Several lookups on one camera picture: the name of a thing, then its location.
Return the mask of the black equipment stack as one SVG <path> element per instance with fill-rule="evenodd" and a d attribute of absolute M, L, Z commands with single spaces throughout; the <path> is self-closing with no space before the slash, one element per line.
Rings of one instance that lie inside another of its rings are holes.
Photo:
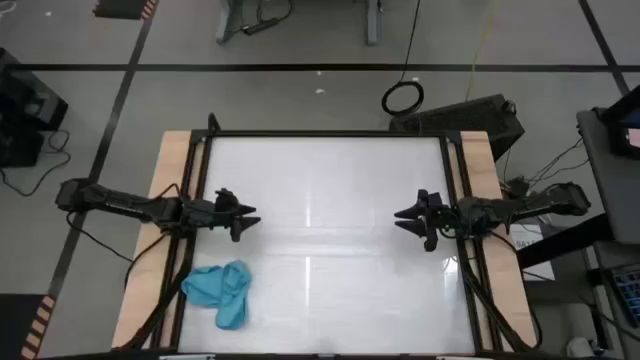
<path fill-rule="evenodd" d="M 0 47 L 0 168 L 33 166 L 44 132 L 59 129 L 68 103 Z"/>

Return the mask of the black hazard-striped floor mat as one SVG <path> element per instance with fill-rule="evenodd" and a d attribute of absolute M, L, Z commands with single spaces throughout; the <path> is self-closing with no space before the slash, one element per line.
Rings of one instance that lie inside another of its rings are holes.
<path fill-rule="evenodd" d="M 0 294 L 0 360 L 35 360 L 55 305 L 48 295 Z"/>
<path fill-rule="evenodd" d="M 159 0 L 97 0 L 92 11 L 95 17 L 147 20 L 152 17 Z"/>

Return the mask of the black metal table frame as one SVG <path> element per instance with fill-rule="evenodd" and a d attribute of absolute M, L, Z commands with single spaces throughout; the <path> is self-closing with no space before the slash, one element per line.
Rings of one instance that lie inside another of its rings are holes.
<path fill-rule="evenodd" d="M 209 150 L 217 138 L 345 138 L 392 139 L 394 133 L 374 130 L 222 130 L 167 131 L 158 152 L 152 189 L 178 181 L 183 190 L 201 196 L 210 167 Z M 468 196 L 499 198 L 499 184 L 488 136 L 477 131 L 438 131 L 446 184 L 453 200 Z M 524 281 L 511 239 L 503 232 L 456 240 L 465 306 L 477 353 L 500 356 L 531 354 L 538 340 Z"/>

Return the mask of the black monitor with lit screen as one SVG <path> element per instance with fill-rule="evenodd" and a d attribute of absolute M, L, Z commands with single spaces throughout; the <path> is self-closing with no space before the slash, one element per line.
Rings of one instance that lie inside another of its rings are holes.
<path fill-rule="evenodd" d="M 640 160 L 640 85 L 598 115 L 605 126 L 610 151 Z"/>

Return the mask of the grey cart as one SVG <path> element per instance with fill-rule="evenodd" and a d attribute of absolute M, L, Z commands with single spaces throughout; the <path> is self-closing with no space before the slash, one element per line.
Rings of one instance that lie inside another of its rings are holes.
<path fill-rule="evenodd" d="M 578 112 L 577 122 L 616 241 L 640 245 L 640 160 L 611 152 L 595 112 Z"/>

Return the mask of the blue microfibre towel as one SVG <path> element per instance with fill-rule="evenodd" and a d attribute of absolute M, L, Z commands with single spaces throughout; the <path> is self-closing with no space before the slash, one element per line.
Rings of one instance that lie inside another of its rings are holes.
<path fill-rule="evenodd" d="M 235 331 L 246 323 L 251 283 L 246 263 L 235 260 L 224 266 L 193 269 L 182 281 L 181 291 L 190 304 L 217 310 L 217 328 Z"/>

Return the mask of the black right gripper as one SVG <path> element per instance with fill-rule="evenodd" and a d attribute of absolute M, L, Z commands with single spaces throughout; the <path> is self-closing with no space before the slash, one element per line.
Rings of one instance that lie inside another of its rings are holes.
<path fill-rule="evenodd" d="M 425 210 L 424 204 L 416 203 L 407 209 L 396 212 L 394 216 L 399 219 L 417 219 L 399 220 L 395 222 L 395 225 L 419 238 L 424 238 L 423 246 L 426 252 L 433 252 L 436 249 L 437 232 L 444 233 L 446 237 L 449 237 L 449 233 L 453 232 L 452 236 L 455 237 L 463 228 L 459 212 L 446 205 L 429 205 Z"/>

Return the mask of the keyboard with blue keys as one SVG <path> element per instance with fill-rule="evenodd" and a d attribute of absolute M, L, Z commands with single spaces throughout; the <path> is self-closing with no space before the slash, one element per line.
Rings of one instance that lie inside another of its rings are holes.
<path fill-rule="evenodd" d="M 633 328 L 640 327 L 640 263 L 606 271 L 614 293 Z"/>

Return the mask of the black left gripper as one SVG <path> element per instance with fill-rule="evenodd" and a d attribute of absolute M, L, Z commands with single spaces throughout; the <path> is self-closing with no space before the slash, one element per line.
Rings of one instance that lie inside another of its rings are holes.
<path fill-rule="evenodd" d="M 242 233 L 261 221 L 260 217 L 243 217 L 254 213 L 255 207 L 238 204 L 234 213 L 217 213 L 214 202 L 197 199 L 192 201 L 192 224 L 196 227 L 223 227 L 230 232 L 231 240 L 237 243 Z"/>

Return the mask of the black power strip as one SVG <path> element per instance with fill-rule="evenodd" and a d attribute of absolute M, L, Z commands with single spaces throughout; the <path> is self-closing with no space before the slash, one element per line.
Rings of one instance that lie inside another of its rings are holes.
<path fill-rule="evenodd" d="M 241 28 L 241 31 L 248 36 L 262 32 L 266 29 L 274 27 L 280 23 L 279 18 L 270 18 L 268 20 L 260 21 L 254 25 L 246 25 Z"/>

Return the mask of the black cart leg bar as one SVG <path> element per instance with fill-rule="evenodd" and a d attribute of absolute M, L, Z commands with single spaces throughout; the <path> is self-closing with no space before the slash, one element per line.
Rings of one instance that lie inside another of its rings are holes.
<path fill-rule="evenodd" d="M 517 257 L 520 267 L 525 269 L 585 249 L 596 242 L 614 240 L 607 215 L 600 214 L 520 249 Z"/>

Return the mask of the grey desk leg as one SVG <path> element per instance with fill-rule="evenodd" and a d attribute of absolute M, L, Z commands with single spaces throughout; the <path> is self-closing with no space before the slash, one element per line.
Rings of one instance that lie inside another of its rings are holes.
<path fill-rule="evenodd" d="M 217 44 L 224 44 L 232 37 L 233 21 L 239 12 L 242 0 L 218 0 L 218 2 L 220 11 L 215 39 Z"/>
<path fill-rule="evenodd" d="M 377 45 L 381 38 L 381 0 L 365 0 L 366 4 L 366 42 Z"/>

